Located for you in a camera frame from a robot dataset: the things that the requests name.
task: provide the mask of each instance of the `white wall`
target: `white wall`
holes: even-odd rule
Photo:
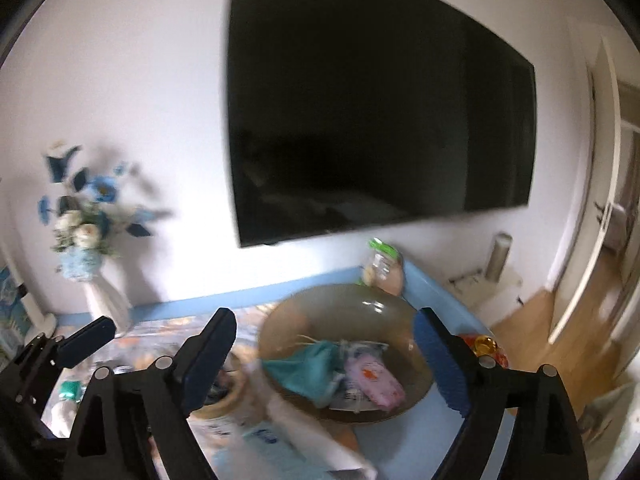
[[[588,132],[566,4],[444,1],[535,66],[538,139],[529,207],[240,250],[225,151],[228,0],[47,0],[0,70],[2,186],[12,220],[4,232],[36,297],[54,312],[86,310],[79,287],[53,272],[50,230],[35,212],[43,192],[55,192],[41,153],[66,139],[84,145],[78,164],[139,163],[144,182],[124,195],[173,213],[153,226],[151,240],[127,239],[125,257],[106,269],[134,304],[355,266],[372,234],[452,276],[482,266],[500,230],[513,235],[510,263],[524,278],[526,299],[545,285],[562,251],[574,188],[582,185],[576,153]],[[610,18],[602,5],[588,0],[585,8]]]
[[[611,47],[618,79],[640,88],[640,52],[602,0],[560,0],[567,16],[578,24],[584,58],[593,66],[601,36]]]

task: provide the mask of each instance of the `artificial flower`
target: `artificial flower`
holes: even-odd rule
[[[100,229],[95,224],[82,224],[74,231],[74,243],[81,249],[94,249],[100,243]]]
[[[102,238],[109,234],[109,230],[111,229],[111,219],[107,216],[107,213],[100,211],[97,219],[95,220],[95,224],[98,226],[98,229],[100,229],[100,236]]]
[[[56,221],[56,231],[69,231],[82,223],[82,213],[78,209],[71,209]]]
[[[40,217],[40,222],[44,225],[49,225],[49,197],[47,195],[38,200],[38,216]]]
[[[66,170],[72,157],[80,151],[80,146],[67,149],[62,140],[54,143],[45,155],[51,181],[59,184],[66,179]]]
[[[88,282],[100,271],[102,255],[95,249],[71,246],[60,253],[60,272],[73,282]]]
[[[89,183],[89,189],[96,202],[113,203],[116,200],[118,189],[112,176],[97,175]]]
[[[113,168],[113,174],[115,176],[123,176],[125,171],[127,171],[127,163],[124,161]]]
[[[151,222],[156,219],[156,214],[153,211],[149,211],[149,209],[138,206],[136,210],[133,212],[133,218],[131,223],[135,224],[144,224],[146,222]]]
[[[129,233],[131,236],[135,236],[136,238],[144,238],[147,236],[151,236],[149,230],[140,224],[130,224],[125,231]]]

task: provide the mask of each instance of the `white rose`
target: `white rose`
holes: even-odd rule
[[[100,229],[94,224],[82,224],[74,231],[74,242],[81,249],[94,249],[100,243]]]
[[[56,220],[57,231],[69,231],[82,223],[82,213],[77,209],[71,209]]]

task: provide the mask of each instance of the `television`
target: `television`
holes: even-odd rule
[[[526,206],[534,68],[440,0],[231,0],[241,246]]]

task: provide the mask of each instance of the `bowl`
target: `bowl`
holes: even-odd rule
[[[386,368],[404,388],[406,399],[390,412],[344,412],[318,409],[305,397],[284,389],[264,370],[271,386],[296,408],[319,419],[346,424],[371,424],[398,416],[429,391],[431,370],[414,342],[416,310],[405,300],[363,285],[320,285],[282,301],[265,320],[258,336],[261,360],[282,359],[315,340],[386,343]]]

